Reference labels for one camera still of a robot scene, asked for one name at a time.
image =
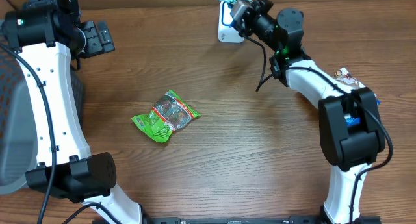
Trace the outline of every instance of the table surface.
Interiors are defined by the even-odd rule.
[[[367,176],[362,214],[415,223],[416,0],[276,4],[270,14],[289,6],[305,14],[303,43],[315,62],[328,73],[347,67],[381,100],[395,152]],[[92,153],[114,157],[118,183],[132,200],[154,217],[318,214],[330,178],[318,112],[279,81],[255,92],[261,49],[219,43],[217,6],[83,13],[85,21],[107,21],[116,45],[82,61],[84,135]],[[160,144],[131,117],[148,113],[170,89],[201,118]],[[34,223],[42,200],[28,189],[0,197],[0,222]],[[61,223],[78,208],[51,198],[44,223]],[[97,218],[86,210],[73,222]]]

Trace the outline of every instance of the green plastic bag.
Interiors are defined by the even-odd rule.
[[[167,142],[172,132],[185,127],[200,114],[185,104],[172,90],[158,100],[150,114],[131,118],[136,126],[159,143]]]

